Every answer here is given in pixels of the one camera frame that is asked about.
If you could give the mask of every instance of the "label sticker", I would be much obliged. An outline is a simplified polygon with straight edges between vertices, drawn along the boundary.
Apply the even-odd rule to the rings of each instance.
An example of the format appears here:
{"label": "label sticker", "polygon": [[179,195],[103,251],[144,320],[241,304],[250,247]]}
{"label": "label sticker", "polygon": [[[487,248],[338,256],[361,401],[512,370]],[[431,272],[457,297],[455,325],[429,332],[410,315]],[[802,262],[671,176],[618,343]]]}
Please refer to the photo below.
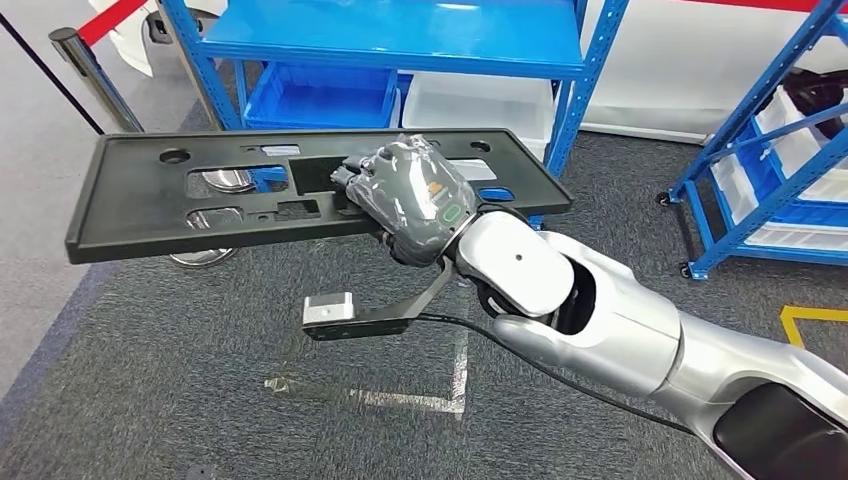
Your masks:
{"label": "label sticker", "polygon": [[497,180],[498,176],[489,168],[489,165],[479,158],[463,158],[459,160],[448,160],[469,182],[481,180]]}
{"label": "label sticker", "polygon": [[260,148],[262,149],[262,153],[269,157],[300,155],[300,147],[297,145],[265,145]]}

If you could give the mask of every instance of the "white plastic bin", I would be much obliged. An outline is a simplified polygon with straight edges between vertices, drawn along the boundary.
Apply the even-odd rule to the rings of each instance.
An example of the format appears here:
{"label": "white plastic bin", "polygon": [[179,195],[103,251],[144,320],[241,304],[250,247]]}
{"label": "white plastic bin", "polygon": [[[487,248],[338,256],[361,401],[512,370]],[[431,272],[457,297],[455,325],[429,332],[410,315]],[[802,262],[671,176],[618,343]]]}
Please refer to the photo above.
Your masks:
{"label": "white plastic bin", "polygon": [[[792,103],[783,87],[777,87],[774,98],[757,117],[760,131],[768,133],[784,125],[804,118]],[[807,161],[821,150],[820,142],[826,142],[815,127],[802,128],[789,135],[772,140],[772,148],[780,159],[783,176],[795,174]],[[848,202],[848,159],[842,160],[824,174],[798,198],[820,202]]]}
{"label": "white plastic bin", "polygon": [[848,252],[848,228],[767,222],[745,244]]}
{"label": "white plastic bin", "polygon": [[[738,224],[759,205],[754,187],[735,155],[728,155],[710,168],[730,207],[733,223]],[[745,244],[848,251],[848,228],[766,222],[745,240]]]}
{"label": "white plastic bin", "polygon": [[550,80],[416,72],[405,128],[508,128],[544,159],[554,122]]}
{"label": "white plastic bin", "polygon": [[745,169],[742,168],[736,155],[730,154],[710,168],[718,188],[724,194],[727,205],[730,207],[733,223],[738,224],[759,205],[754,186],[745,175]]}

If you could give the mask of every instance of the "gray finger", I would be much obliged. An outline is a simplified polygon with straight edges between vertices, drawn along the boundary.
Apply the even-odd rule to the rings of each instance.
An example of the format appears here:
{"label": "gray finger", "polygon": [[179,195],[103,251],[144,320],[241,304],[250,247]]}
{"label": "gray finger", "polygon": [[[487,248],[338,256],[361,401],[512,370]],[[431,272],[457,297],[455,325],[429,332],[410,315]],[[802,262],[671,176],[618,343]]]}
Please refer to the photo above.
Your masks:
{"label": "gray finger", "polygon": [[342,160],[342,165],[344,165],[349,170],[352,170],[355,173],[359,173],[359,171],[362,169],[362,162],[366,158],[368,158],[368,157],[358,157],[358,156],[347,157],[344,160]]}
{"label": "gray finger", "polygon": [[350,183],[353,178],[356,177],[356,174],[341,166],[337,168],[333,173],[330,174],[330,180],[333,183],[337,183],[343,187],[347,187],[347,184]]}

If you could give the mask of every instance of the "rectangular cutout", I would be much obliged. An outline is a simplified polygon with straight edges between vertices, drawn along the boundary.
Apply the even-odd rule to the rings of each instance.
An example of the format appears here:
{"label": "rectangular cutout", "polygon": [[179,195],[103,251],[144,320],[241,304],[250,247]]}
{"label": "rectangular cutout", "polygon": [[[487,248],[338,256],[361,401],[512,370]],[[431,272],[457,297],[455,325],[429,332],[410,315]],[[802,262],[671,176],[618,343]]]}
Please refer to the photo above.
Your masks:
{"label": "rectangular cutout", "polygon": [[333,192],[337,185],[330,180],[330,174],[347,157],[313,157],[289,160],[291,175],[297,186],[297,194]]}
{"label": "rectangular cutout", "polygon": [[240,208],[226,207],[208,210],[195,210],[186,216],[186,225],[194,230],[214,230],[242,222]]}
{"label": "rectangular cutout", "polygon": [[498,179],[489,164],[481,158],[452,158],[448,161],[469,182]]}
{"label": "rectangular cutout", "polygon": [[273,217],[276,222],[289,222],[292,220],[312,220],[321,218],[321,211],[318,210],[318,202],[315,200],[297,200],[294,202],[280,202],[277,204],[277,211],[272,213],[259,214],[256,219],[260,222],[268,221]]}
{"label": "rectangular cutout", "polygon": [[239,170],[193,170],[186,178],[189,198],[221,197],[228,194],[276,193],[289,187],[282,165],[262,165]]}

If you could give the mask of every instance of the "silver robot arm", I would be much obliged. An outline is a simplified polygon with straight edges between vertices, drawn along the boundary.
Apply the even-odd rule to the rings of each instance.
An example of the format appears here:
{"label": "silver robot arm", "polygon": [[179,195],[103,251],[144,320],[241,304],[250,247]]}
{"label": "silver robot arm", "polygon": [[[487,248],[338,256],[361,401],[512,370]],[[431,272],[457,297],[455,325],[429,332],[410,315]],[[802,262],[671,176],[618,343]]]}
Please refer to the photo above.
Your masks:
{"label": "silver robot arm", "polygon": [[479,211],[420,137],[349,159],[333,180],[384,226],[396,260],[438,261],[443,272],[377,310],[349,293],[308,297],[303,328],[314,339],[401,333],[459,273],[489,293],[483,306],[504,344],[655,401],[742,478],[848,479],[848,376],[819,357],[681,312],[625,265],[506,211]]}
{"label": "silver robot arm", "polygon": [[[654,400],[743,478],[848,478],[845,373],[806,350],[681,312],[625,265],[565,235],[534,232],[540,246],[525,239],[527,231],[512,215],[488,213],[457,248],[459,272],[514,302],[501,309],[522,313],[495,320],[502,341]],[[484,265],[481,251],[499,253]],[[563,267],[551,252],[570,273],[552,274]],[[528,259],[539,264],[516,267]]]}

